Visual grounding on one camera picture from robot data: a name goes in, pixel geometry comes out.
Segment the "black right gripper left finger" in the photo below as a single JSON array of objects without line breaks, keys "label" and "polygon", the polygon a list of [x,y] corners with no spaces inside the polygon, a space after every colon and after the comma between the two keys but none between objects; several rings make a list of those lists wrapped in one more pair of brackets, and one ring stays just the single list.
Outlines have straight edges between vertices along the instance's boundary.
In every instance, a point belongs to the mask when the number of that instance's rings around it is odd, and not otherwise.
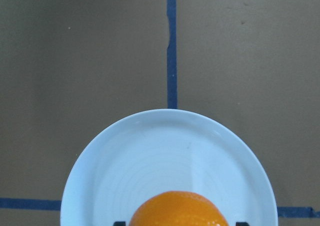
[{"label": "black right gripper left finger", "polygon": [[125,221],[115,221],[113,223],[113,226],[126,226],[126,222]]}]

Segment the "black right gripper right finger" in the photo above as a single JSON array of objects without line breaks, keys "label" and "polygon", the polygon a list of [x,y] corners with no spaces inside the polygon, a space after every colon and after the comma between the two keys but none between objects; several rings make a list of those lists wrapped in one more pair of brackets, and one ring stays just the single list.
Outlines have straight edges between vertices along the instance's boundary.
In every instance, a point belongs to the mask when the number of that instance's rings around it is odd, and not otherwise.
[{"label": "black right gripper right finger", "polygon": [[249,226],[249,224],[245,221],[237,221],[235,223],[236,226]]}]

